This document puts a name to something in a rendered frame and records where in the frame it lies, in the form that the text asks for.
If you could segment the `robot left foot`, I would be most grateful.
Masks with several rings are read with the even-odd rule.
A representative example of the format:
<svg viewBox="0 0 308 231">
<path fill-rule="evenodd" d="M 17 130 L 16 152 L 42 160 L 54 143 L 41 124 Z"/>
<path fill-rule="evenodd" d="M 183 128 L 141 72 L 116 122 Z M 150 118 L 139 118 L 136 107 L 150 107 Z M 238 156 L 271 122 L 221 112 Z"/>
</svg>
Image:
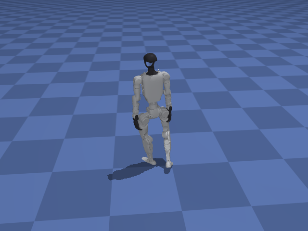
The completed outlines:
<svg viewBox="0 0 308 231">
<path fill-rule="evenodd" d="M 148 161 L 148 157 L 142 157 L 142 160 L 144 160 L 145 162 L 150 163 L 152 165 L 156 165 L 156 162 L 154 160 L 152 160 L 151 162 Z"/>
</svg>

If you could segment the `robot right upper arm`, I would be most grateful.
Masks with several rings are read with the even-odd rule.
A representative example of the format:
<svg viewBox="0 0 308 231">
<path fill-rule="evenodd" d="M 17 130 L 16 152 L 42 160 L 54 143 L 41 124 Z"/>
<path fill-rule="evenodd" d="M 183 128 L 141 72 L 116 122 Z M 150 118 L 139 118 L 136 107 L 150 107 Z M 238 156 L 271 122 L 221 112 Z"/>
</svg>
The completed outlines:
<svg viewBox="0 0 308 231">
<path fill-rule="evenodd" d="M 170 75 L 167 73 L 167 72 L 165 72 L 165 71 L 163 71 L 163 72 L 161 72 L 162 73 L 162 75 L 163 75 L 163 84 L 164 84 L 164 90 L 163 90 L 163 94 L 165 95 L 165 96 L 167 96 L 167 95 L 170 95 Z"/>
</svg>

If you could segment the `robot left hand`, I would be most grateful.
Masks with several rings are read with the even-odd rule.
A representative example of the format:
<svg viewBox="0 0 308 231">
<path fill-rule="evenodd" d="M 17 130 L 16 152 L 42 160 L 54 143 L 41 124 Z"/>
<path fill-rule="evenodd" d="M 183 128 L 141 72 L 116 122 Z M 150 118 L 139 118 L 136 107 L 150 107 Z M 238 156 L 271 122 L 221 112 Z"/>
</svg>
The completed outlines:
<svg viewBox="0 0 308 231">
<path fill-rule="evenodd" d="M 133 123 L 134 123 L 136 129 L 142 130 L 142 129 L 139 128 L 138 119 L 139 119 L 138 115 L 135 115 L 135 119 L 133 118 L 133 120 L 134 120 Z"/>
</svg>

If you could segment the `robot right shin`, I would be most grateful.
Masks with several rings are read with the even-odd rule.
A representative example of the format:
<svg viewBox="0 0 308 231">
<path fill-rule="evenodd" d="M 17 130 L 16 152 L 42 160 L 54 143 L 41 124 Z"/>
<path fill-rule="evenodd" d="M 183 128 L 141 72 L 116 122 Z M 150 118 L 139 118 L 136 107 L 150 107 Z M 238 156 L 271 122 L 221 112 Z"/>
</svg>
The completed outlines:
<svg viewBox="0 0 308 231">
<path fill-rule="evenodd" d="M 168 139 L 164 139 L 164 148 L 166 152 L 167 161 L 170 162 L 170 150 L 171 150 L 171 138 L 170 138 L 170 131 L 168 131 Z"/>
</svg>

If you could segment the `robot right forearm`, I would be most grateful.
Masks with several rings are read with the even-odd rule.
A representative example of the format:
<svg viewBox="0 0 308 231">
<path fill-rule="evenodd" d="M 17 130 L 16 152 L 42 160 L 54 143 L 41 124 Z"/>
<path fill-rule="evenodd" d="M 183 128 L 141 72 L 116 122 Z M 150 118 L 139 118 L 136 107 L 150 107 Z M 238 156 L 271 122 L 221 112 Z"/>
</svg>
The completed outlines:
<svg viewBox="0 0 308 231">
<path fill-rule="evenodd" d="M 169 109 L 169 107 L 172 106 L 171 105 L 171 93 L 170 95 L 165 96 L 165 99 L 166 99 L 166 108 Z"/>
</svg>

